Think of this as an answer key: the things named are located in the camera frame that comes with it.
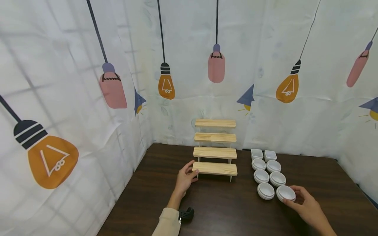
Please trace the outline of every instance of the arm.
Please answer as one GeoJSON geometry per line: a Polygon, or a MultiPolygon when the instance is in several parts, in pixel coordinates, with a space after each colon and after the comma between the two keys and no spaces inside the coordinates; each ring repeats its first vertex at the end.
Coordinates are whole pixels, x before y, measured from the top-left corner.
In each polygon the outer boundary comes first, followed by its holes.
{"type": "Polygon", "coordinates": [[[181,200],[185,196],[190,185],[198,180],[197,178],[193,179],[198,174],[198,170],[191,172],[192,168],[190,166],[193,163],[194,160],[187,163],[178,172],[175,189],[169,199],[167,207],[163,209],[163,212],[159,217],[159,223],[152,236],[177,236],[180,232],[181,224],[178,221],[178,209],[181,200]]]}
{"type": "Polygon", "coordinates": [[[284,199],[283,202],[288,207],[295,210],[300,217],[310,226],[315,228],[322,236],[336,236],[327,217],[323,213],[319,203],[313,196],[304,188],[300,186],[290,186],[296,195],[298,203],[284,199]]]}

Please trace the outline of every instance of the pink light bulb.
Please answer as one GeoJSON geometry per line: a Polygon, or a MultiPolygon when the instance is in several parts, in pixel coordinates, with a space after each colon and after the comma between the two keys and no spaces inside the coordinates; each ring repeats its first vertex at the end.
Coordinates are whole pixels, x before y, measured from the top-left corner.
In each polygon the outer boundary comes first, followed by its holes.
{"type": "Polygon", "coordinates": [[[369,50],[372,47],[373,42],[370,41],[365,50],[359,55],[359,57],[356,59],[352,70],[349,73],[348,79],[347,79],[347,86],[349,88],[353,87],[355,83],[357,82],[359,76],[362,73],[362,70],[364,69],[367,60],[369,59],[369,50]]]}
{"type": "Polygon", "coordinates": [[[102,65],[104,73],[100,77],[100,88],[110,108],[127,108],[126,97],[120,77],[110,63],[102,65]]]}
{"type": "Polygon", "coordinates": [[[214,44],[213,52],[209,57],[208,76],[213,83],[220,83],[225,78],[225,56],[220,53],[220,45],[214,44]]]}

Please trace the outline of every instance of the left hand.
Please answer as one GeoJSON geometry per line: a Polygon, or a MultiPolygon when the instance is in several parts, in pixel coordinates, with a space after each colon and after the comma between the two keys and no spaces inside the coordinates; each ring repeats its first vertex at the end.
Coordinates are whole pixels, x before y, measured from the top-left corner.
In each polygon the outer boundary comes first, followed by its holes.
{"type": "Polygon", "coordinates": [[[194,177],[198,175],[198,170],[192,172],[192,167],[194,160],[187,163],[177,174],[175,190],[173,190],[170,196],[167,207],[178,210],[180,207],[181,199],[185,196],[186,191],[189,189],[190,185],[198,180],[194,177]]]}
{"type": "Polygon", "coordinates": [[[177,174],[174,192],[181,196],[181,198],[185,196],[190,185],[198,180],[198,178],[194,178],[198,175],[198,170],[192,172],[192,167],[190,167],[194,162],[195,161],[192,160],[187,163],[177,174]]]}

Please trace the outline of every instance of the beige sleeve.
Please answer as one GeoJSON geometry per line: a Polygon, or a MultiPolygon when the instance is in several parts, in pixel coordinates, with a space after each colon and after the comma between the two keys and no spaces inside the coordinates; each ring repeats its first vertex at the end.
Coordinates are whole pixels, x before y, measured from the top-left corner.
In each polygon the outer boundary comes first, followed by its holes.
{"type": "Polygon", "coordinates": [[[175,209],[164,208],[152,236],[178,236],[181,227],[178,221],[178,214],[175,209]]]}

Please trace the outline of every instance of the bulb cord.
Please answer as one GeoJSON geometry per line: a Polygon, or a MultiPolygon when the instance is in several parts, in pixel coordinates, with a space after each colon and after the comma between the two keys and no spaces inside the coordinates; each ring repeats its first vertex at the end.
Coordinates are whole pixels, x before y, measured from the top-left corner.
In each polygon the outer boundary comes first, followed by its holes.
{"type": "Polygon", "coordinates": [[[101,36],[100,36],[100,32],[98,31],[98,27],[97,27],[97,23],[96,23],[96,19],[95,19],[95,14],[93,13],[93,9],[92,9],[92,5],[91,5],[90,0],[87,0],[87,4],[88,4],[89,12],[91,13],[91,17],[92,17],[92,22],[93,22],[94,29],[96,30],[96,34],[97,34],[97,38],[98,38],[98,42],[100,43],[100,47],[101,47],[101,51],[102,51],[102,55],[103,55],[103,57],[104,57],[105,62],[108,63],[108,59],[106,58],[104,45],[102,44],[102,40],[101,40],[101,36]]]}
{"type": "Polygon", "coordinates": [[[215,32],[215,43],[218,44],[218,5],[219,0],[217,0],[217,25],[216,25],[216,32],[215,32]]]}
{"type": "Polygon", "coordinates": [[[305,46],[306,46],[306,43],[307,43],[307,40],[308,40],[308,37],[310,36],[311,28],[312,28],[312,26],[314,25],[315,18],[316,18],[316,14],[317,14],[317,12],[318,12],[319,5],[320,5],[320,2],[321,2],[321,1],[322,1],[322,0],[319,0],[318,6],[316,7],[315,16],[314,16],[314,19],[313,19],[312,24],[311,24],[311,26],[310,26],[310,30],[308,31],[308,35],[307,35],[307,38],[306,38],[305,44],[303,45],[302,52],[301,52],[301,55],[300,55],[299,59],[301,59],[301,57],[302,57],[303,51],[304,51],[304,49],[305,49],[305,46]]]}
{"type": "Polygon", "coordinates": [[[159,10],[159,21],[160,21],[161,47],[163,48],[163,61],[165,62],[163,26],[161,25],[161,13],[160,13],[160,2],[159,2],[159,0],[158,0],[158,10],[159,10]]]}
{"type": "Polygon", "coordinates": [[[377,27],[377,29],[375,30],[375,33],[374,33],[374,35],[373,35],[373,38],[371,39],[371,42],[373,41],[375,35],[377,34],[377,31],[378,31],[378,27],[377,27]]]}
{"type": "Polygon", "coordinates": [[[17,121],[17,123],[21,122],[21,119],[19,118],[19,116],[13,111],[13,109],[8,105],[8,103],[4,100],[3,96],[1,95],[0,95],[0,103],[11,114],[11,116],[17,121]]]}

